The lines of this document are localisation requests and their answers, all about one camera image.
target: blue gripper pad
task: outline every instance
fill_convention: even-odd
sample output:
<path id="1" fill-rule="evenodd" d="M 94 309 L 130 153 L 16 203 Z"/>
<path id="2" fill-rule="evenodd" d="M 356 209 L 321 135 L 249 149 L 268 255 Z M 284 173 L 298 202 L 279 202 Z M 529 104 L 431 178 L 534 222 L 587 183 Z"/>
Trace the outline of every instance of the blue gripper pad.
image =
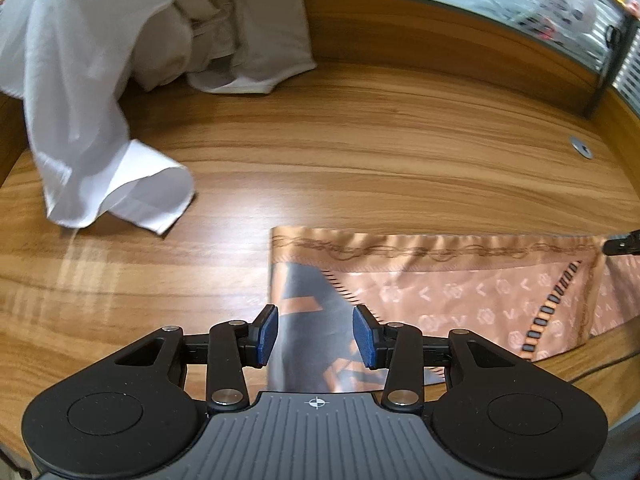
<path id="1" fill-rule="evenodd" d="M 353 309 L 353 338 L 356 340 L 362 362 L 369 368 L 376 363 L 376 349 L 373 346 L 373 332 L 357 308 Z"/>
<path id="2" fill-rule="evenodd" d="M 267 321 L 264 322 L 258 336 L 258 347 L 256 349 L 258 364 L 264 366 L 269 360 L 271 350 L 278 336 L 278 308 L 274 308 Z"/>

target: round black pad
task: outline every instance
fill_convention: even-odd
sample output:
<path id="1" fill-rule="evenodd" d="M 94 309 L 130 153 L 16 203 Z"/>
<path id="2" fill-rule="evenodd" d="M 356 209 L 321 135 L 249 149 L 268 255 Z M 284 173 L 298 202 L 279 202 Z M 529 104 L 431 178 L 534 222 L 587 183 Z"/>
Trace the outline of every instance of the round black pad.
<path id="1" fill-rule="evenodd" d="M 498 428 L 517 435 L 542 435 L 562 421 L 560 408 L 544 397 L 531 394 L 498 397 L 489 403 L 487 414 Z"/>
<path id="2" fill-rule="evenodd" d="M 462 462 L 527 480 L 589 470 L 607 437 L 597 402 L 534 367 L 465 378 L 436 402 L 431 427 Z"/>
<path id="3" fill-rule="evenodd" d="M 41 470 L 64 478 L 132 478 L 171 461 L 194 439 L 193 400 L 150 367 L 87 368 L 42 392 L 22 418 Z"/>
<path id="4" fill-rule="evenodd" d="M 91 394 L 76 400 L 66 417 L 76 430 L 97 436 L 128 430 L 142 416 L 142 404 L 135 397 L 115 392 Z"/>

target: curved desk edge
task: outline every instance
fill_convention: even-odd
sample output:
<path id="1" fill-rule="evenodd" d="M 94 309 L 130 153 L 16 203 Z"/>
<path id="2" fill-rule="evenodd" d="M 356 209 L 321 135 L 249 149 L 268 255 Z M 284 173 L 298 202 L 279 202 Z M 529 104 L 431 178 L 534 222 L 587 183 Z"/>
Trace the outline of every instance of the curved desk edge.
<path id="1" fill-rule="evenodd" d="M 430 0 L 305 0 L 314 56 L 473 78 L 579 115 L 596 73 L 522 32 Z"/>
<path id="2" fill-rule="evenodd" d="M 640 118 L 618 91 L 609 88 L 593 115 L 596 132 L 617 158 L 640 196 Z"/>
<path id="3" fill-rule="evenodd" d="M 15 161 L 27 148 L 22 102 L 0 94 L 0 186 L 9 175 Z"/>

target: ribbed gray plate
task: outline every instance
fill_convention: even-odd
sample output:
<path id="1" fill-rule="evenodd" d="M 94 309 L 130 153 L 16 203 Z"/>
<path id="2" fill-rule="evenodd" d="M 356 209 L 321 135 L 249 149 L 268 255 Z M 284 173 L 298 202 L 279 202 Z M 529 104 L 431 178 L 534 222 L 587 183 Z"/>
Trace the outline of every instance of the ribbed gray plate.
<path id="1" fill-rule="evenodd" d="M 55 480 L 52 474 L 42 480 Z M 265 392 L 214 416 L 197 443 L 147 480 L 493 480 L 442 450 L 415 415 L 371 394 Z M 587 480 L 588 476 L 575 477 Z"/>

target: wood grain surface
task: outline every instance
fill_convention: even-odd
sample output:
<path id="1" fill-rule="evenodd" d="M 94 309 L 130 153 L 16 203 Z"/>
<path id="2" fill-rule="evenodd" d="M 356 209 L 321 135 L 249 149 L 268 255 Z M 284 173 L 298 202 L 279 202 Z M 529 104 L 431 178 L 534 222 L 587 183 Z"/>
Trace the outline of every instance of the wood grain surface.
<path id="1" fill-rule="evenodd" d="M 592 122 L 640 195 L 640 118 L 620 94 L 610 88 Z"/>
<path id="2" fill-rule="evenodd" d="M 428 0 L 305 0 L 316 59 L 420 68 L 523 92 L 580 114 L 596 76 L 510 27 Z"/>
<path id="3" fill-rule="evenodd" d="M 23 455 L 20 418 L 44 388 L 159 326 L 202 333 L 251 319 L 267 298 L 274 226 L 638 227 L 640 200 L 589 123 L 479 82 L 321 63 L 269 96 L 213 96 L 178 81 L 129 88 L 122 104 L 133 136 L 187 165 L 198 195 L 165 238 L 108 214 L 73 233 L 47 221 L 31 155 L 20 157 L 0 188 L 0 441 Z M 544 365 L 572 378 L 615 358 L 621 340 L 624 351 L 640 345 L 637 323 L 617 330 Z M 610 420 L 640 400 L 638 374 L 625 371 L 580 382 Z M 202 398 L 201 369 L 188 391 Z"/>

